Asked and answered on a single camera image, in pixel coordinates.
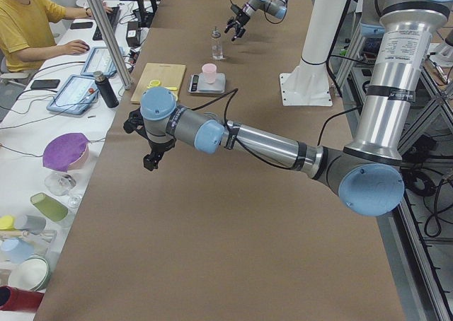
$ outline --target water bottle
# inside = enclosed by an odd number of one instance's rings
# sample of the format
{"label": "water bottle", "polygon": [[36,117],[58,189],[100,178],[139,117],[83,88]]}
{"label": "water bottle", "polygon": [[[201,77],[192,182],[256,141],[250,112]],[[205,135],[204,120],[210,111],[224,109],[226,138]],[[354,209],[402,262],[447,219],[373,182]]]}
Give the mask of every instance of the water bottle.
{"label": "water bottle", "polygon": [[212,58],[213,59],[223,59],[224,58],[224,50],[222,47],[222,39],[220,32],[217,29],[217,26],[214,28],[211,34],[211,42],[212,42]]}
{"label": "water bottle", "polygon": [[113,92],[112,86],[108,81],[108,78],[102,73],[102,71],[94,71],[94,83],[98,86],[99,92],[108,107],[116,107],[119,102]]}

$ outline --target yellow t-shirt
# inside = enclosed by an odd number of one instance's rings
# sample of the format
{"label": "yellow t-shirt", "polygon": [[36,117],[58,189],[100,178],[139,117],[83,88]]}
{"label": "yellow t-shirt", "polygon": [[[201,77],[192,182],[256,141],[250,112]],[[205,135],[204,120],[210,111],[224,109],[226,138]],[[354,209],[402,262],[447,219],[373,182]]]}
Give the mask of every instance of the yellow t-shirt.
{"label": "yellow t-shirt", "polygon": [[0,0],[0,49],[11,72],[39,69],[44,61],[22,62],[12,53],[28,47],[51,47],[55,39],[49,22],[63,19],[66,10],[50,0],[31,0],[24,5]]}

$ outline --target green cup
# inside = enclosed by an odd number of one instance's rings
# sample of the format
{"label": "green cup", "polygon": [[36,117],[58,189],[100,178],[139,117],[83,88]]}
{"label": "green cup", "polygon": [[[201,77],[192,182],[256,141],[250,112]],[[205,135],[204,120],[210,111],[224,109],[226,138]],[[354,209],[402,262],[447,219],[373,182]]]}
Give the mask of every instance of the green cup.
{"label": "green cup", "polygon": [[60,222],[68,214],[68,208],[58,202],[53,197],[47,196],[43,192],[39,192],[30,198],[33,206],[38,208],[42,215],[46,216],[54,222]]}

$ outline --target metal pole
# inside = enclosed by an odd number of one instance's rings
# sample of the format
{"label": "metal pole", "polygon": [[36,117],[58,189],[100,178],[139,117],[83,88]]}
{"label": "metal pole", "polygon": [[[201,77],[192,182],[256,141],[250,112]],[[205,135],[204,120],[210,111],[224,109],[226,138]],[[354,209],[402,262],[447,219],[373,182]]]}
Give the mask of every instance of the metal pole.
{"label": "metal pole", "polygon": [[93,11],[94,19],[101,30],[103,40],[107,45],[107,49],[112,57],[113,63],[116,67],[118,74],[120,75],[123,86],[126,90],[130,89],[132,79],[130,78],[129,72],[125,66],[125,62],[122,58],[120,47],[115,38],[112,25],[110,24],[107,15],[105,14],[104,7],[101,0],[87,0],[88,4]]}

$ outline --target keyboard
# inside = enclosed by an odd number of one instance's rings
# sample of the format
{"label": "keyboard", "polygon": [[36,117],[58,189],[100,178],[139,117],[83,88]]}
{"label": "keyboard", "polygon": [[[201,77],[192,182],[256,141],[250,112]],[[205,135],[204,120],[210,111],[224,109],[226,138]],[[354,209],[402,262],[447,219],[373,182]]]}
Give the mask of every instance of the keyboard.
{"label": "keyboard", "polygon": [[[113,32],[115,32],[116,25],[118,24],[118,20],[120,18],[120,7],[119,6],[114,6],[111,8],[112,12],[111,13],[105,13],[107,15],[108,21],[112,25]],[[101,30],[99,30],[99,27],[96,28],[96,31],[94,32],[93,35],[93,40],[102,40],[102,33]]]}

